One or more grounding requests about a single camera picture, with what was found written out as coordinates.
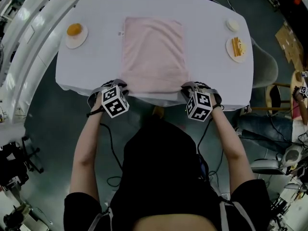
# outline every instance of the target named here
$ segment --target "floor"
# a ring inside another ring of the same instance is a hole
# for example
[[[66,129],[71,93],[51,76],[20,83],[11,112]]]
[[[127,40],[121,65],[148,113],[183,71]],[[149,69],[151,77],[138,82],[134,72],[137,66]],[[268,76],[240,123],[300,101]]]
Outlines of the floor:
[[[229,7],[226,0],[216,0]],[[283,16],[276,12],[266,0],[230,0],[234,9],[243,15],[247,21],[251,36],[255,41],[270,53],[279,66],[278,81],[289,83],[294,67],[288,64],[281,50],[275,33],[283,23]],[[63,230],[64,199],[69,191],[69,182],[73,162],[73,154],[80,132],[86,122],[86,113],[89,111],[87,98],[73,91],[64,91],[55,83],[56,57],[47,69],[31,103],[26,130],[34,145],[41,149],[36,162],[42,164],[45,172],[29,173],[29,181],[22,187],[22,197],[32,206],[39,207],[53,222],[50,229]],[[282,92],[289,97],[289,91]],[[103,122],[110,126],[113,136],[115,153],[120,161],[123,160],[123,148],[126,142],[138,131],[143,119],[149,116],[153,106],[129,98],[129,112],[111,119],[103,117]],[[252,91],[251,104],[264,105],[264,89]],[[183,115],[183,105],[170,107],[165,110],[165,119],[179,126],[188,133],[196,143],[199,142],[207,122],[200,123],[189,120]],[[235,124],[239,111],[226,112],[231,123]],[[250,162],[263,158],[266,149],[243,141]],[[200,146],[210,170],[216,170],[222,148],[217,136],[215,125],[209,126],[208,132]],[[268,152],[267,158],[274,157],[275,153]],[[101,128],[96,174],[101,203],[110,195],[113,188],[108,186],[106,179],[111,176],[120,176],[121,171],[110,150],[110,139],[105,128]],[[222,193],[229,193],[229,176],[226,158],[223,157],[218,171],[219,188]],[[281,190],[286,179],[273,177],[270,181],[269,192],[273,197]],[[43,221],[45,217],[37,212]]]

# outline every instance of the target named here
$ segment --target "person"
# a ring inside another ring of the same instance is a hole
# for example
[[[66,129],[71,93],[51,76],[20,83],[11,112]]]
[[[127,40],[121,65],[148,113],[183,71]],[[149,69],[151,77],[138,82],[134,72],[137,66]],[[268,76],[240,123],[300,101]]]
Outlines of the person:
[[[98,96],[92,111],[100,103]],[[64,229],[266,230],[270,200],[265,182],[255,179],[241,140],[214,97],[212,104],[211,115],[229,166],[230,201],[219,197],[209,181],[200,178],[192,138],[161,119],[162,112],[155,108],[145,126],[127,142],[119,188],[110,208],[102,212],[94,172],[102,113],[96,113],[89,116],[76,145],[70,192],[64,201]]]
[[[285,117],[268,117],[255,114],[241,115],[238,119],[236,132],[244,139],[271,149],[284,155],[291,145],[298,147],[308,146],[308,110],[304,97],[298,89],[294,90],[293,97],[299,106],[302,120],[290,120]]]

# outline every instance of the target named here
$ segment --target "white plate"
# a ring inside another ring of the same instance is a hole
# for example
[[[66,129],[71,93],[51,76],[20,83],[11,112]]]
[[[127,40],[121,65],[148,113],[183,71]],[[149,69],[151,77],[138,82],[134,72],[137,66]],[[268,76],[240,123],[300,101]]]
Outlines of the white plate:
[[[66,35],[65,44],[70,49],[75,49],[82,45],[82,43],[86,40],[88,36],[88,29],[86,26],[82,25],[82,31],[80,34],[76,36],[68,36]]]
[[[246,59],[246,55],[247,55],[247,51],[245,52],[244,55],[241,56],[234,56],[234,51],[233,51],[233,46],[232,46],[232,39],[234,37],[228,39],[227,43],[226,43],[226,48],[227,48],[227,52],[229,54],[229,56],[237,63],[243,63]]]

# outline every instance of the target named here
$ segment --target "white table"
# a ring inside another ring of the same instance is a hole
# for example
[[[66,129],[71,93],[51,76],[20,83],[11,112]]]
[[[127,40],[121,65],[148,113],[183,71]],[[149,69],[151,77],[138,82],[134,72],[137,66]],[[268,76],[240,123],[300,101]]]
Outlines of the white table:
[[[80,0],[69,24],[87,26],[89,35],[78,48],[70,50],[62,38],[56,68],[56,82],[64,90],[89,95],[96,87],[119,75],[122,37],[126,17],[161,17],[179,21],[184,27],[186,67],[191,80],[218,90],[226,110],[248,104],[253,83],[253,55],[245,19],[209,0]],[[226,27],[235,19],[238,33]],[[239,36],[247,44],[246,61],[234,62],[227,54],[226,42]]]

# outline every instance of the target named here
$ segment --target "jeans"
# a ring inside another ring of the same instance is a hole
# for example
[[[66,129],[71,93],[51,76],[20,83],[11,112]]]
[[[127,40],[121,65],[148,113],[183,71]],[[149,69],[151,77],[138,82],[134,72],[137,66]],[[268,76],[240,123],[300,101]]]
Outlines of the jeans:
[[[241,139],[252,139],[254,143],[284,154],[291,146],[293,122],[290,119],[274,116],[271,118],[254,114],[242,115],[238,120]]]

